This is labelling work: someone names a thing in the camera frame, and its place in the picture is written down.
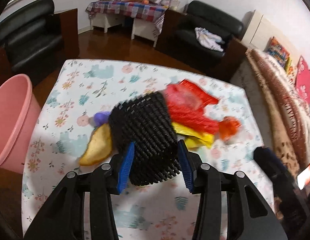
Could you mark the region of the yellow foam net sleeve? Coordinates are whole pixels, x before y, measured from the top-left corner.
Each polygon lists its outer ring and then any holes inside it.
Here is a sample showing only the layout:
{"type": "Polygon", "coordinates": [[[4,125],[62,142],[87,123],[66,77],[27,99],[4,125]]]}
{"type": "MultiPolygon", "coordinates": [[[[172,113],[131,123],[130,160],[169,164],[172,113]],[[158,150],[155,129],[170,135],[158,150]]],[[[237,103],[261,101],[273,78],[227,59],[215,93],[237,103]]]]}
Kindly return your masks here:
{"type": "Polygon", "coordinates": [[[193,149],[202,146],[211,148],[214,144],[215,136],[213,134],[200,133],[177,122],[173,122],[172,126],[178,135],[184,136],[184,142],[187,148],[193,149]]]}

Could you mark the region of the red plastic bag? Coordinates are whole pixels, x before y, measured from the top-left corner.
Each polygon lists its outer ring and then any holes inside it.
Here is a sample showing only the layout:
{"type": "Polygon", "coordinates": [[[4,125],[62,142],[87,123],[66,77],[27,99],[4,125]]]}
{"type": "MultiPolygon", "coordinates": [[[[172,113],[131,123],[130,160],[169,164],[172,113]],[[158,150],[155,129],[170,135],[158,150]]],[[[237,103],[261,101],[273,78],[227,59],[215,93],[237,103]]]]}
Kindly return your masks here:
{"type": "Polygon", "coordinates": [[[204,115],[207,105],[216,105],[218,98],[205,92],[195,83],[184,79],[169,84],[162,91],[171,120],[197,132],[216,134],[218,121],[204,115]]]}

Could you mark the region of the black foam net sleeve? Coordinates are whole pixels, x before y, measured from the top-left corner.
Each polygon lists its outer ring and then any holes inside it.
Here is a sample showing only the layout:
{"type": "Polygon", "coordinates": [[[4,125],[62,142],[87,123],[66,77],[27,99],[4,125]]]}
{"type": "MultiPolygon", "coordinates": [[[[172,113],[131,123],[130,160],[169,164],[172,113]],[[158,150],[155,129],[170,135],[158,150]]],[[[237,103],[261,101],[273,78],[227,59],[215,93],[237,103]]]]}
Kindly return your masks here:
{"type": "Polygon", "coordinates": [[[118,152],[134,143],[129,175],[133,185],[161,183],[179,174],[177,134],[161,92],[118,103],[108,123],[118,152]]]}

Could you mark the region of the orange crumpled trash piece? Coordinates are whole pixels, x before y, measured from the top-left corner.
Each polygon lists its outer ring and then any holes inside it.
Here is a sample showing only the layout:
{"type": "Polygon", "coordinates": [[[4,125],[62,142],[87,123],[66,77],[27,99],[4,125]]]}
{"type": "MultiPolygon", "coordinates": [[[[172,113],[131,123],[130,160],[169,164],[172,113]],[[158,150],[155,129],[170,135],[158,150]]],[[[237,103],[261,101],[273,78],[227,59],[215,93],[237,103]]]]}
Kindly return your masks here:
{"type": "Polygon", "coordinates": [[[223,141],[228,141],[237,133],[241,127],[240,121],[233,116],[225,116],[219,125],[219,136],[223,141]]]}

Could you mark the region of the purple small trash piece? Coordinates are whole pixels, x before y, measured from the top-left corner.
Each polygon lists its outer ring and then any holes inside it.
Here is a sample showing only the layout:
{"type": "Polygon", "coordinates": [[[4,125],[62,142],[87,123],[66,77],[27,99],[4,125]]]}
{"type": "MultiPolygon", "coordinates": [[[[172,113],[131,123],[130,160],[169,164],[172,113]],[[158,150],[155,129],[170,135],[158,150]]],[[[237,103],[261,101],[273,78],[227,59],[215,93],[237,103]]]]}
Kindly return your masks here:
{"type": "Polygon", "coordinates": [[[111,114],[111,112],[109,112],[109,111],[102,111],[102,112],[95,113],[95,115],[93,117],[95,127],[100,127],[103,124],[108,123],[108,118],[109,118],[110,114],[111,114]]]}

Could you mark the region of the pink plastic trash bin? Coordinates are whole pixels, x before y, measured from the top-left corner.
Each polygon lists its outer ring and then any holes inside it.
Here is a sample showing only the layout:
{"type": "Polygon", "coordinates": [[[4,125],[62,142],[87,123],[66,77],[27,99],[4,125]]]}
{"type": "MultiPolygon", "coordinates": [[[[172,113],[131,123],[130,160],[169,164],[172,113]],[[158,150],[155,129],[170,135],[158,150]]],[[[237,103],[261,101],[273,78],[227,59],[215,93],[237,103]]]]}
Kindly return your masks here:
{"type": "Polygon", "coordinates": [[[0,168],[23,173],[40,112],[27,75],[15,75],[0,86],[0,168]]]}

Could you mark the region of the floral patterned table cloth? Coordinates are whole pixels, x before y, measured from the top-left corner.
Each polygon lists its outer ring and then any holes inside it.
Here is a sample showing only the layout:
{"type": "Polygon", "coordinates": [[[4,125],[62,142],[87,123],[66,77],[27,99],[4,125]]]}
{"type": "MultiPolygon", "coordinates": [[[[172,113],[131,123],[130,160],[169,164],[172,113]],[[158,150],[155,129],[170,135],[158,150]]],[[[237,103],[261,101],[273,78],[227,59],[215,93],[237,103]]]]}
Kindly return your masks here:
{"type": "MultiPolygon", "coordinates": [[[[216,139],[212,148],[197,149],[203,162],[219,171],[243,171],[269,205],[272,184],[253,160],[263,145],[257,123],[242,88],[210,77],[144,63],[107,60],[68,60],[37,120],[25,159],[22,180],[22,227],[27,230],[59,181],[69,171],[87,173],[78,159],[85,152],[99,111],[146,93],[164,90],[184,79],[218,98],[205,114],[214,120],[233,116],[239,134],[230,143],[216,139]]],[[[182,175],[159,184],[128,185],[112,198],[120,239],[191,239],[199,196],[185,187],[182,175]]]]}

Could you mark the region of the bed with brown blanket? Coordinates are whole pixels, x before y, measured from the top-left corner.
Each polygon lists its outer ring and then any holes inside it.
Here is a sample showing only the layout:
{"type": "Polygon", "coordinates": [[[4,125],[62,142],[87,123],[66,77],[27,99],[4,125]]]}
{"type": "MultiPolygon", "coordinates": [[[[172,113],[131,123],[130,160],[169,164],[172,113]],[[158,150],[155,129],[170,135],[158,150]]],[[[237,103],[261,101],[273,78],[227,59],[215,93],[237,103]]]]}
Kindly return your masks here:
{"type": "Polygon", "coordinates": [[[248,97],[264,145],[297,177],[310,164],[310,109],[277,61],[249,49],[231,79],[248,97]]]}

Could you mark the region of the pink floral pillow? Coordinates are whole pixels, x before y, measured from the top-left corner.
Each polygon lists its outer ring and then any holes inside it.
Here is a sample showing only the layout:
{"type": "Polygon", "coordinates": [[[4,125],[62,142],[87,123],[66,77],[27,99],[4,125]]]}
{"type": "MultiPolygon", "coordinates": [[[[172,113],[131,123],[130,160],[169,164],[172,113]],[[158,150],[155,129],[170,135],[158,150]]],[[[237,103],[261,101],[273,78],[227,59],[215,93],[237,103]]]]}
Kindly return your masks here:
{"type": "Polygon", "coordinates": [[[299,96],[310,105],[310,68],[302,55],[297,65],[295,87],[299,96]]]}

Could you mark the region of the colourful striped pillow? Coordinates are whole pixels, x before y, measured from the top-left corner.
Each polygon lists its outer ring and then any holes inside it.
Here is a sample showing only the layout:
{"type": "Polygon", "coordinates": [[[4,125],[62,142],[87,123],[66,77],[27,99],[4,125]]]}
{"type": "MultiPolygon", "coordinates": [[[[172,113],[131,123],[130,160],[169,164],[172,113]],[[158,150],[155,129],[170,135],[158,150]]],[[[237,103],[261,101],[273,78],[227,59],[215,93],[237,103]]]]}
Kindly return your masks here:
{"type": "Polygon", "coordinates": [[[285,67],[290,56],[290,53],[286,50],[286,48],[284,48],[282,44],[280,44],[280,42],[274,36],[271,38],[266,52],[270,56],[272,56],[283,68],[285,67]]]}

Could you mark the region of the cream wooden headboard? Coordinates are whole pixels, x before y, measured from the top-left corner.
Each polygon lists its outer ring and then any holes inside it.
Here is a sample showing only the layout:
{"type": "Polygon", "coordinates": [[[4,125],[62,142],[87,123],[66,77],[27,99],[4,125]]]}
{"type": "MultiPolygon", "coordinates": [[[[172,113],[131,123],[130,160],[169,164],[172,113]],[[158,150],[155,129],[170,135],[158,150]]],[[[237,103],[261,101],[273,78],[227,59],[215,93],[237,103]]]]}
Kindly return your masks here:
{"type": "Polygon", "coordinates": [[[265,50],[268,48],[273,37],[284,46],[288,44],[287,37],[282,31],[275,27],[263,13],[254,10],[241,39],[241,43],[247,48],[265,50]]]}

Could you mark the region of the checkered cloth side table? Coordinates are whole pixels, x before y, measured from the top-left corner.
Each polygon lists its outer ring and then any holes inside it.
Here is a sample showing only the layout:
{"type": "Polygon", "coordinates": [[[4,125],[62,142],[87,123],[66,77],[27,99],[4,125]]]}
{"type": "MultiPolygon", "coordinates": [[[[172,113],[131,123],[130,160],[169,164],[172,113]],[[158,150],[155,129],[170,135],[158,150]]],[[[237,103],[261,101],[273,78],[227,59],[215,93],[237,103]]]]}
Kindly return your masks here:
{"type": "Polygon", "coordinates": [[[153,41],[156,46],[162,30],[167,7],[126,1],[96,1],[88,5],[86,11],[92,27],[108,28],[124,24],[124,18],[133,18],[131,39],[136,36],[153,41]]]}

